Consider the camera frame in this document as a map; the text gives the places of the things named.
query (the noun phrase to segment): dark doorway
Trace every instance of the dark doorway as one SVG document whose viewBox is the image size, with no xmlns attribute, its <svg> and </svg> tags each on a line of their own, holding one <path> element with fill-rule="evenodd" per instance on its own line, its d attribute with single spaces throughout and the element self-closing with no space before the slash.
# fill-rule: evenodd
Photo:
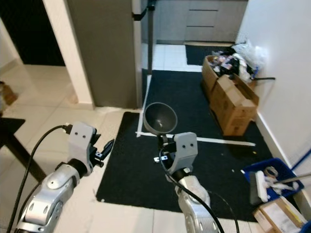
<svg viewBox="0 0 311 233">
<path fill-rule="evenodd" d="M 0 17 L 24 64 L 65 66 L 42 0 L 0 0 Z"/>
</svg>

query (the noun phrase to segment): white tape line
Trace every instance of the white tape line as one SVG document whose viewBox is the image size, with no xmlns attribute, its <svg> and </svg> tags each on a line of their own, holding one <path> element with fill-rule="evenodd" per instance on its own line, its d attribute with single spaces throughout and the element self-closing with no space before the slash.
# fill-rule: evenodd
<svg viewBox="0 0 311 233">
<path fill-rule="evenodd" d="M 152 136 L 156 137 L 156 135 L 152 133 L 144 133 L 144 132 L 136 132 L 138 135 L 143 135 L 143 136 Z M 168 138 L 172 138 L 173 134 L 167 134 L 166 135 Z M 222 144 L 231 144 L 231 145 L 240 145 L 240 146 L 249 146 L 249 147 L 254 147 L 256 144 L 251 143 L 251 142 L 242 142 L 242 141 L 232 141 L 232 140 L 222 140 L 222 139 L 215 139 L 215 138 L 205 138 L 205 137 L 197 137 L 197 140 L 200 142 L 212 142 L 212 143 L 222 143 Z"/>
<path fill-rule="evenodd" d="M 144 112 L 145 112 L 145 107 L 146 107 L 146 102 L 147 102 L 147 96 L 148 96 L 148 92 L 149 92 L 149 87 L 150 87 L 150 82 L 151 82 L 151 75 L 147 76 L 147 89 L 146 89 L 146 95 L 145 95 L 145 100 L 144 100 L 144 104 L 142 106 L 142 110 L 139 114 L 139 122 L 138 122 L 138 126 L 137 126 L 137 132 L 141 132 L 142 131 L 142 119 L 144 116 Z"/>
</svg>

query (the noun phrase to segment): black cable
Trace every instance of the black cable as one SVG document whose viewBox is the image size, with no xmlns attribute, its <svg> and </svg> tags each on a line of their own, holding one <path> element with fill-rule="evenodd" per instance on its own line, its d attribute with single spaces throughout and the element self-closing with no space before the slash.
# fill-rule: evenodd
<svg viewBox="0 0 311 233">
<path fill-rule="evenodd" d="M 34 154 L 35 154 L 35 151 L 37 150 L 37 148 L 39 147 L 40 143 L 43 141 L 43 139 L 49 135 L 51 132 L 53 132 L 54 130 L 57 130 L 57 129 L 64 129 L 66 126 L 65 125 L 59 125 L 59 126 L 56 126 L 52 129 L 50 129 L 49 131 L 47 131 L 41 138 L 40 140 L 37 142 L 37 144 L 35 145 L 33 151 L 31 152 L 31 155 L 29 157 L 29 160 L 28 160 L 28 164 L 27 164 L 27 167 L 26 167 L 26 170 L 25 170 L 25 173 L 24 173 L 24 177 L 23 177 L 23 180 L 21 181 L 21 184 L 20 184 L 20 187 L 19 187 L 19 190 L 18 190 L 18 193 L 17 193 L 17 197 L 16 197 L 16 200 L 15 200 L 15 204 L 14 204 L 14 208 L 13 208 L 13 211 L 12 211 L 12 215 L 11 215 L 11 219 L 10 219 L 10 222 L 9 222 L 9 226 L 8 226 L 8 229 L 7 229 L 7 233 L 10 233 L 11 232 L 11 229 L 12 229 L 12 226 L 13 226 L 13 223 L 14 223 L 14 219 L 15 219 L 15 216 L 16 216 L 16 212 L 17 212 L 17 208 L 18 208 L 18 204 L 19 204 L 19 201 L 20 201 L 20 197 L 21 197 L 21 194 L 23 192 L 23 188 L 25 186 L 25 183 L 26 183 L 26 180 L 27 180 L 27 177 L 28 177 L 28 173 L 29 173 L 29 169 L 30 169 L 30 166 L 31 166 L 31 162 L 33 160 L 33 157 L 34 157 Z"/>
<path fill-rule="evenodd" d="M 168 172 L 168 170 L 166 169 L 166 167 L 163 164 L 162 161 L 162 153 L 163 150 L 160 151 L 159 153 L 159 160 L 160 163 L 162 165 L 162 168 L 165 172 L 165 174 L 170 178 L 170 180 L 176 185 L 178 186 L 181 190 L 183 190 L 185 193 L 187 193 L 188 195 L 192 196 L 194 199 L 196 199 L 201 205 L 204 206 L 204 208 L 206 208 L 206 210 L 209 212 L 209 214 L 212 216 L 212 218 L 214 219 L 214 221 L 216 222 L 216 225 L 218 226 L 218 229 L 220 230 L 221 233 L 225 233 L 223 230 L 223 227 L 221 226 L 218 218 L 216 217 L 216 215 L 214 214 L 214 212 L 212 211 L 212 209 L 204 202 L 202 201 L 202 199 L 200 199 L 197 195 L 195 195 L 194 193 L 192 193 L 190 190 L 188 190 L 187 188 L 185 188 L 182 184 L 180 184 L 179 182 L 177 182 L 172 176 L 171 174 Z"/>
<path fill-rule="evenodd" d="M 238 220 L 237 220 L 237 218 L 235 217 L 235 214 L 234 214 L 234 212 L 233 212 L 231 206 L 229 205 L 229 203 L 228 203 L 222 196 L 220 196 L 218 193 L 214 193 L 214 192 L 209 191 L 209 190 L 206 190 L 206 191 L 207 191 L 208 193 L 210 193 L 210 194 L 214 194 L 214 195 L 218 196 L 221 200 L 224 201 L 224 203 L 226 203 L 226 205 L 229 207 L 229 210 L 230 210 L 230 212 L 231 212 L 231 214 L 232 214 L 232 216 L 233 216 L 233 219 L 234 219 L 234 222 L 235 222 L 235 227 L 236 227 L 236 229 L 237 229 L 237 233 L 240 233 Z"/>
<path fill-rule="evenodd" d="M 17 222 L 20 220 L 23 212 L 24 212 L 24 209 L 25 209 L 25 206 L 28 202 L 28 200 L 30 199 L 30 197 L 33 195 L 33 193 L 35 192 L 35 190 L 41 185 L 41 182 L 37 183 L 35 185 L 35 187 L 33 187 L 33 189 L 30 191 L 29 195 L 26 197 L 26 200 L 24 201 L 23 205 L 21 206 L 21 209 L 19 211 L 19 215 L 18 215 L 18 219 L 17 219 Z"/>
<path fill-rule="evenodd" d="M 276 80 L 274 77 L 268 77 L 268 78 L 251 78 L 251 80 L 254 81 L 260 81 L 260 80 Z"/>
</svg>

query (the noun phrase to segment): white plastic bag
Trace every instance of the white plastic bag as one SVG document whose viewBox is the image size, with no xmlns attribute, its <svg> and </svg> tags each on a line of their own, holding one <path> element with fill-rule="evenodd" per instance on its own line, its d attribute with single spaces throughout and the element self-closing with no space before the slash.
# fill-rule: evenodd
<svg viewBox="0 0 311 233">
<path fill-rule="evenodd" d="M 247 65 L 245 59 L 238 53 L 234 53 L 232 55 L 233 57 L 237 58 L 240 61 L 240 67 L 239 67 L 239 77 L 246 83 L 251 82 L 251 76 L 249 73 L 247 73 Z"/>
<path fill-rule="evenodd" d="M 264 49 L 252 46 L 250 40 L 247 40 L 245 44 L 234 45 L 232 48 L 246 60 L 253 70 L 257 68 L 260 70 L 264 66 L 266 58 Z"/>
</svg>

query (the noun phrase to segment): gray metal bowl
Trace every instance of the gray metal bowl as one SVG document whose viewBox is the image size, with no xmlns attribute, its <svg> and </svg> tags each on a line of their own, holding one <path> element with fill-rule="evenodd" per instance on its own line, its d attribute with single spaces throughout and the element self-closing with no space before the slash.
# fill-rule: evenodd
<svg viewBox="0 0 311 233">
<path fill-rule="evenodd" d="M 167 104 L 156 102 L 147 106 L 143 118 L 146 129 L 155 135 L 173 131 L 177 125 L 177 115 Z"/>
</svg>

